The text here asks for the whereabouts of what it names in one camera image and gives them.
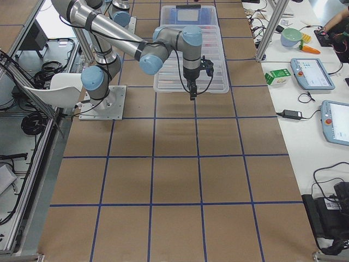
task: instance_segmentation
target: blue joint cap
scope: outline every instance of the blue joint cap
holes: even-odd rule
[[[102,69],[95,65],[86,68],[81,73],[81,82],[88,91],[94,91],[99,88],[104,81]]]
[[[198,26],[186,26],[182,31],[183,40],[192,46],[202,45],[202,31]]]
[[[125,27],[130,23],[131,15],[126,11],[119,11],[114,14],[113,21],[118,25]]]
[[[155,75],[163,64],[163,61],[155,55],[145,55],[140,59],[140,67],[148,75]]]
[[[164,28],[165,26],[159,26],[157,29],[155,29],[153,33],[153,41],[155,41],[158,38],[160,31]]]

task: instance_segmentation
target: transparent plastic container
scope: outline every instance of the transparent plastic container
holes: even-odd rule
[[[161,10],[160,24],[173,29],[183,29],[187,25],[198,25],[202,29],[202,55],[205,55],[207,59],[214,63],[213,81],[207,92],[228,92],[227,69],[215,7],[202,6],[200,9],[178,9],[174,5],[165,6]],[[183,76],[182,53],[178,52],[178,55],[180,72],[183,84],[186,87],[186,79]],[[205,70],[202,70],[200,77],[196,80],[197,91],[201,92],[206,89],[210,79],[211,77],[207,76]],[[154,89],[156,92],[185,92],[179,79],[177,57],[174,51],[155,75]]]

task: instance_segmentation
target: green and white box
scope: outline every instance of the green and white box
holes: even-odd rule
[[[285,69],[273,70],[266,73],[265,78],[270,86],[286,83],[291,76],[290,71]]]

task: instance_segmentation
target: yellow sponge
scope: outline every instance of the yellow sponge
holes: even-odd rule
[[[304,34],[304,33],[302,33],[302,40],[307,44],[307,43],[309,43],[310,42],[310,40],[311,40],[311,36],[310,35],[308,35],[308,34]]]

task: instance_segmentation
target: person's arm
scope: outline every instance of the person's arm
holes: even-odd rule
[[[327,22],[327,24],[323,27],[325,32],[331,30],[336,24],[342,21],[344,18],[349,17],[349,9],[345,8],[335,16],[331,20]]]

